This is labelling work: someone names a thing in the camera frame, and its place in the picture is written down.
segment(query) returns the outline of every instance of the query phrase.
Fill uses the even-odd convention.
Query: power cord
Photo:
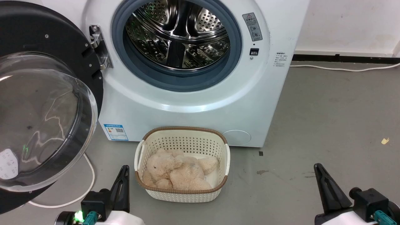
[[[327,68],[327,67],[322,67],[322,66],[314,66],[314,65],[291,65],[290,67],[313,67],[313,68],[318,68],[318,69],[324,69],[324,70],[341,70],[341,71],[348,71],[348,72],[364,72],[368,70],[383,70],[383,69],[389,69],[393,68],[396,66],[400,66],[400,63],[391,65],[391,66],[384,66],[384,67],[374,67],[374,68],[368,68],[368,69],[363,69],[363,70],[349,70],[349,69],[342,69],[342,68]]]
[[[89,193],[89,191],[92,189],[93,184],[94,184],[95,176],[94,176],[94,169],[93,169],[93,166],[92,166],[89,158],[86,156],[86,154],[83,154],[83,156],[85,157],[86,161],[88,162],[88,164],[90,166],[90,169],[92,170],[92,183],[90,184],[89,189],[83,195],[81,195],[79,198],[77,198],[75,200],[72,200],[72,201],[70,201],[68,203],[65,203],[65,204],[62,204],[62,205],[41,205],[41,204],[34,203],[32,201],[29,201],[29,203],[31,205],[34,205],[34,206],[37,206],[37,207],[41,207],[41,208],[56,209],[56,208],[61,208],[61,207],[67,206],[67,205],[71,205],[71,204],[81,200],[82,198],[84,198]]]

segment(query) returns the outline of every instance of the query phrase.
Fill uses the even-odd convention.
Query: concrete floor
[[[306,64],[352,69],[384,66]],[[131,213],[148,225],[313,224],[314,216],[322,213],[315,163],[322,163],[346,193],[354,186],[373,187],[399,204],[399,86],[400,68],[361,73],[291,68],[265,146],[231,148],[228,181],[216,200],[200,204],[155,200],[131,176]],[[387,137],[389,143],[382,145]],[[130,165],[133,174],[136,146],[108,141],[97,129],[87,150],[96,170],[94,191],[110,188],[122,165]],[[90,169],[82,158],[35,201],[68,202],[80,196],[90,182]],[[79,202],[62,209],[26,204],[0,215],[0,221],[50,225],[61,211],[79,209]]]

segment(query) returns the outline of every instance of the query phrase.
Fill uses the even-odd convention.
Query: beige teddy bear
[[[196,159],[186,157],[182,151],[159,149],[147,160],[143,182],[151,187],[175,190],[208,190],[211,185],[204,180],[215,170],[216,157]]]

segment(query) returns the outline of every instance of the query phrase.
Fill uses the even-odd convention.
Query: metal hinge
[[[108,49],[106,43],[104,41],[104,37],[99,25],[91,25],[89,27],[90,33],[90,44],[92,48],[97,54],[97,58],[100,63],[100,70],[104,70],[106,68],[113,68],[112,61],[110,55],[108,53]]]

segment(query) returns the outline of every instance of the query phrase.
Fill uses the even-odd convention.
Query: laundry basket
[[[142,182],[147,160],[158,149],[179,149],[185,156],[205,158],[215,156],[217,168],[204,177],[212,189],[180,191],[149,187]],[[155,199],[173,202],[199,203],[214,200],[228,179],[230,152],[226,139],[217,131],[196,127],[161,127],[147,133],[135,153],[135,176],[139,184]]]

